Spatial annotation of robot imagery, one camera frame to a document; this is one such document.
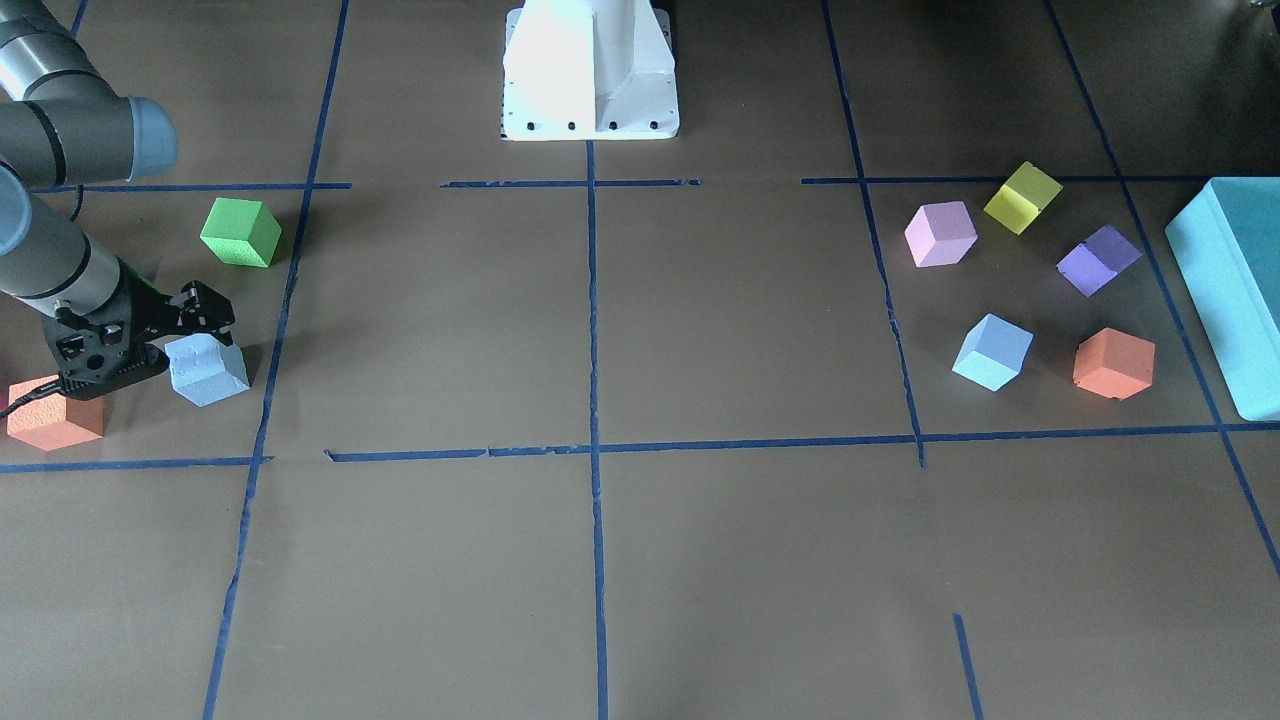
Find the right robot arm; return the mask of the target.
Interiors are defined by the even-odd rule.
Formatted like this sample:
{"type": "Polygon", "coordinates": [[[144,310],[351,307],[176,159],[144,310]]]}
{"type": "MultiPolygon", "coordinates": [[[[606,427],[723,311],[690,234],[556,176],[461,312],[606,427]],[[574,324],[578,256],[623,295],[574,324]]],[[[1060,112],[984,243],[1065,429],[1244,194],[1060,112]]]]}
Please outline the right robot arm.
{"type": "Polygon", "coordinates": [[[201,282],[156,290],[37,196],[160,176],[177,163],[166,111],[116,94],[41,1],[1,5],[1,287],[36,309],[58,374],[12,409],[60,395],[90,401],[169,366],[155,341],[209,334],[230,345],[228,299],[201,282]]]}

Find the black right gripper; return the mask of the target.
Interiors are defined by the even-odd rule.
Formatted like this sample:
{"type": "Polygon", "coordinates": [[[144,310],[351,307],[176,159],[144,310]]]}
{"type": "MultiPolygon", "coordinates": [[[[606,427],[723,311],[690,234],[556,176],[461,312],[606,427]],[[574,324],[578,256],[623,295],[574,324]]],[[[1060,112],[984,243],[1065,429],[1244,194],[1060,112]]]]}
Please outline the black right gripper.
{"type": "Polygon", "coordinates": [[[234,323],[230,300],[200,281],[170,296],[124,272],[100,309],[78,314],[63,307],[44,319],[44,336],[58,364],[50,386],[72,400],[100,398],[169,368],[169,357],[151,345],[154,340],[210,334],[228,346],[234,323]]]}

